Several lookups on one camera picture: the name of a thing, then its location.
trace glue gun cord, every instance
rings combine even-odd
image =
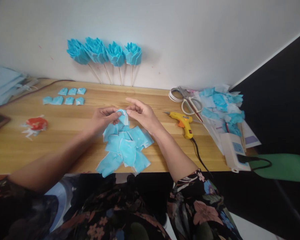
[[[213,177],[213,175],[211,174],[211,172],[207,169],[206,165],[204,165],[203,161],[202,161],[201,158],[200,158],[200,155],[199,155],[199,149],[198,149],[198,145],[197,145],[197,143],[196,143],[196,140],[194,140],[194,138],[191,138],[190,140],[193,141],[194,145],[196,145],[196,149],[197,149],[197,157],[198,157],[199,161],[200,161],[201,164],[204,166],[204,168],[210,173],[211,177]]]

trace floral print fabric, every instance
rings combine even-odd
[[[177,239],[241,239],[222,197],[200,170],[178,181],[167,207]],[[170,239],[147,210],[133,175],[124,184],[108,178],[71,218],[49,233],[57,208],[55,196],[1,180],[0,239]]]

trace white scissors handle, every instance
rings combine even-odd
[[[193,97],[189,97],[188,100],[189,100],[190,104],[192,105],[193,109],[194,109],[197,113],[202,111],[203,106],[202,106],[202,103],[201,103],[199,100],[197,100],[197,99],[195,99],[195,98],[193,98]],[[185,111],[185,109],[184,109],[184,104],[186,105],[187,109],[188,109],[190,112]],[[192,110],[192,107],[190,106],[190,104],[188,103],[187,99],[184,99],[183,102],[182,102],[182,104],[181,104],[181,109],[182,109],[182,111],[183,111],[185,114],[187,114],[187,115],[192,115],[192,114],[195,114],[195,113],[196,113],[196,112],[194,112],[194,111]]]

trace woman's left hand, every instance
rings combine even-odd
[[[119,109],[116,107],[97,108],[94,111],[90,123],[83,131],[94,136],[102,134],[111,122],[113,122],[113,124],[117,124],[119,122],[118,118],[122,115],[122,113],[117,112],[118,110]]]

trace wooden table surface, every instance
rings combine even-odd
[[[54,82],[51,79],[42,79],[39,87]],[[46,96],[56,97],[63,87],[80,88],[85,87],[87,92],[84,96],[85,103],[76,105],[43,105],[42,99]],[[0,107],[0,114],[11,118],[11,121],[0,129],[0,174],[10,174],[38,157],[56,150],[71,137],[75,136],[92,117],[95,108],[115,106],[126,108],[128,102],[126,97],[139,99],[149,104],[163,126],[174,137],[182,150],[203,170],[196,157],[195,147],[192,141],[183,137],[183,128],[177,126],[178,121],[170,118],[164,111],[182,113],[181,103],[175,103],[168,97],[168,90],[114,86],[97,83],[55,82],[38,92],[24,96],[14,102]],[[49,122],[48,129],[42,131],[38,136],[33,136],[33,141],[21,133],[26,128],[21,125],[29,118],[44,115]],[[130,127],[139,125],[137,121],[130,120]],[[210,171],[229,171],[224,156],[212,140],[205,127],[199,123],[190,124],[194,139],[196,140],[201,159]],[[86,153],[76,162],[71,173],[95,172],[99,162],[105,157],[104,150],[106,143],[102,138],[87,150]],[[160,152],[157,143],[142,151],[151,165],[144,172],[167,172],[168,168]],[[121,165],[116,172],[132,172],[130,167]]]

